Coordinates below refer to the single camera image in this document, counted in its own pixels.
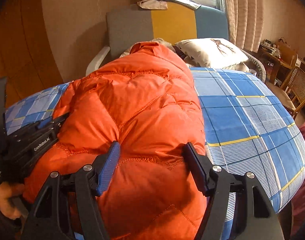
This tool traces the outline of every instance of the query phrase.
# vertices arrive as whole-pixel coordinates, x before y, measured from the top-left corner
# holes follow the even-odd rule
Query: multicolored headboard
[[[228,40],[228,22],[222,11],[207,6],[194,11],[173,2],[168,2],[168,10],[146,10],[133,4],[109,12],[107,26],[113,59],[134,43],[154,38],[163,38],[173,45],[195,38]]]

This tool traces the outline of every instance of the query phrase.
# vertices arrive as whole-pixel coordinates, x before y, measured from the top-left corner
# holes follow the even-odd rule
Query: hand
[[[5,217],[15,220],[21,216],[20,211],[9,199],[21,195],[24,189],[24,184],[9,184],[8,182],[3,182],[0,185],[0,211]]]

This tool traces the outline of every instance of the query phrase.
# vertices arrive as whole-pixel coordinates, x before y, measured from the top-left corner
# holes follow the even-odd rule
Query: orange puffer jacket
[[[52,171],[76,172],[117,140],[118,165],[97,198],[111,239],[193,239],[206,198],[183,162],[182,146],[191,141],[205,155],[205,134],[184,61],[156,42],[138,43],[129,56],[72,82],[54,118],[67,112],[59,141],[25,179],[24,198],[33,202]]]

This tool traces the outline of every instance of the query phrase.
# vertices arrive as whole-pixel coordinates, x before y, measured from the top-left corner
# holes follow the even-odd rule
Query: plaid fabric
[[[213,163],[228,172],[252,171],[279,212],[305,178],[305,141],[280,101],[250,73],[190,68]],[[234,215],[231,193],[222,239]]]
[[[66,91],[69,83],[45,89],[27,97],[5,112],[7,134],[39,120],[52,116],[60,97]]]

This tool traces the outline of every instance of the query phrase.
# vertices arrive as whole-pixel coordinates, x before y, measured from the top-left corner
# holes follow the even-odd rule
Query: chair seat
[[[280,89],[279,87],[275,86],[272,83],[267,82],[267,87],[274,93],[274,95],[280,100],[281,104],[290,110],[294,111],[296,107],[292,103],[291,99],[287,95],[285,91]]]

